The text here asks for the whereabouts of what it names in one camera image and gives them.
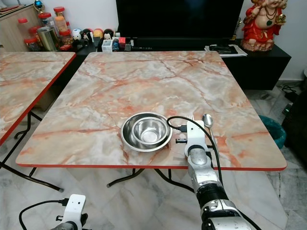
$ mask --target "red table edge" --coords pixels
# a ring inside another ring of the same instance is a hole
[[[9,135],[14,131],[14,129],[19,125],[19,123],[23,120],[23,118],[30,112],[30,110],[34,107],[34,105],[42,98],[42,96],[46,93],[46,91],[50,88],[50,86],[55,82],[56,79],[62,74],[62,72],[67,68],[67,66],[72,62],[72,60],[77,55],[74,54],[70,60],[63,66],[63,68],[58,72],[58,74],[49,82],[49,84],[42,90],[42,92],[35,98],[35,100],[29,105],[29,107],[20,115],[20,117],[15,121],[15,123],[8,129],[8,131],[1,137],[0,146],[5,142],[5,140],[9,137]]]
[[[65,164],[20,164],[21,167],[31,168],[108,168],[108,169],[188,169],[187,166],[154,166],[154,165],[65,165]],[[235,168],[235,167],[221,167],[221,170],[232,171],[282,171],[287,167],[282,168]]]

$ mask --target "black cable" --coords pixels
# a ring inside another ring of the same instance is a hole
[[[195,121],[193,121],[193,120],[191,120],[191,119],[189,119],[189,118],[187,118],[187,117],[184,117],[184,116],[171,116],[171,117],[169,117],[169,118],[167,119],[167,121],[166,121],[167,124],[168,124],[168,126],[170,126],[171,128],[174,128],[174,129],[179,130],[179,127],[175,127],[175,126],[173,126],[173,125],[171,125],[171,124],[169,123],[170,120],[176,119],[176,118],[180,118],[180,119],[184,119],[184,120],[187,120],[187,121],[192,122],[193,124],[195,124],[196,126],[198,126],[198,127],[207,135],[207,137],[209,138],[209,140],[210,140],[210,142],[211,142],[211,144],[212,144],[212,147],[213,147],[213,150],[214,150],[214,153],[215,153],[215,158],[216,158],[216,163],[217,163],[217,170],[218,170],[218,172],[219,172],[219,178],[220,178],[221,184],[223,185],[222,171],[221,171],[221,165],[220,165],[219,156],[218,156],[218,154],[217,154],[216,146],[214,145],[214,142],[213,142],[212,138],[210,137],[209,133],[208,133],[203,127],[201,127],[197,122],[195,122]]]
[[[250,218],[248,218],[248,216],[246,216],[243,212],[241,212],[239,209],[238,211],[241,213],[241,215],[243,216],[244,219],[246,219],[256,230],[261,230],[261,228],[254,222],[252,221]]]
[[[22,215],[23,215],[23,213],[24,213],[26,210],[31,209],[31,208],[33,208],[33,207],[35,207],[35,206],[38,206],[38,205],[46,204],[46,203],[62,203],[62,202],[63,202],[63,200],[47,200],[47,201],[39,202],[39,203],[37,203],[37,204],[35,204],[35,205],[31,205],[31,206],[29,206],[29,207],[26,207],[24,210],[22,210],[22,211],[19,213],[19,222],[20,222],[21,227],[23,228],[23,230],[27,230],[27,228],[26,228],[25,225],[24,225],[23,218],[22,218]]]
[[[291,91],[291,92],[296,92],[296,90],[292,89],[292,88],[297,88],[299,87],[299,85],[295,85],[295,86],[289,86],[289,85],[284,85],[282,87],[282,91],[283,92],[288,92],[288,91]]]

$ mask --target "marble table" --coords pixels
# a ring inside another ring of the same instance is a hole
[[[186,169],[175,138],[154,153],[136,152],[120,138],[131,115],[204,113],[224,170],[279,171],[286,161],[216,52],[91,53],[16,159],[25,167]],[[173,124],[183,124],[174,120]]]
[[[74,57],[64,52],[0,54],[0,145]]]

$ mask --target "television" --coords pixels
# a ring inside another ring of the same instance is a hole
[[[116,0],[120,35],[193,42],[232,38],[244,0]]]

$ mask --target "metal table frame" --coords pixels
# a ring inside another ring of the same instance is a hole
[[[48,182],[41,181],[41,180],[38,180],[38,179],[33,178],[32,176],[33,176],[33,174],[34,174],[36,168],[33,168],[33,169],[31,170],[31,172],[29,173],[29,175],[26,175],[26,174],[23,174],[23,173],[21,173],[21,172],[15,170],[15,169],[13,169],[12,167],[10,167],[10,166],[8,166],[8,165],[5,164],[5,162],[9,159],[9,157],[10,157],[10,156],[12,155],[12,153],[14,152],[14,150],[17,148],[17,146],[18,146],[18,145],[20,144],[20,142],[23,140],[23,138],[25,137],[25,135],[26,135],[26,134],[28,133],[28,131],[31,129],[31,117],[34,117],[34,118],[36,118],[36,119],[39,120],[39,121],[42,121],[42,119],[41,119],[38,115],[36,115],[35,113],[33,113],[32,111],[28,112],[28,114],[27,114],[27,129],[26,129],[26,130],[23,130],[23,131],[20,131],[20,132],[18,132],[18,133],[15,134],[14,139],[17,139],[19,135],[22,135],[22,136],[18,139],[18,141],[17,141],[16,144],[13,146],[13,148],[10,150],[10,152],[6,155],[6,157],[4,158],[4,160],[3,160],[3,161],[0,161],[0,169],[1,169],[1,168],[4,168],[4,169],[6,169],[6,170],[12,172],[13,174],[15,174],[15,175],[17,175],[17,176],[20,176],[20,177],[22,177],[22,178],[24,178],[24,179],[26,179],[26,180],[28,180],[28,181],[32,181],[32,182],[34,182],[34,183],[38,183],[38,184],[47,186],[47,187],[52,188],[52,189],[54,189],[54,190],[57,190],[57,191],[59,191],[59,192],[63,192],[64,189],[62,189],[62,188],[59,188],[59,187],[57,187],[57,186],[55,186],[55,185],[53,185],[53,184],[50,184],[50,183],[48,183]]]
[[[145,169],[139,169],[137,172],[135,172],[135,169],[132,169],[132,175],[130,176],[125,176],[125,177],[122,177],[122,178],[119,178],[117,180],[114,180],[110,183],[108,183],[106,186],[109,188],[119,182],[122,182],[122,181],[126,181],[126,180],[129,180],[129,179],[132,179],[138,175],[141,174],[141,172],[143,172]],[[179,182],[176,182],[176,181],[173,181],[172,180],[172,170],[171,169],[168,169],[168,177],[166,177],[163,172],[161,172],[161,170],[159,169],[154,169],[158,174],[159,176],[162,177],[163,180],[165,180],[166,182],[170,183],[170,184],[173,184],[175,186],[178,186],[178,187],[181,187],[181,188],[185,188],[187,190],[189,190],[190,192],[194,193],[194,189],[185,185],[185,184],[182,184],[182,183],[179,183]]]

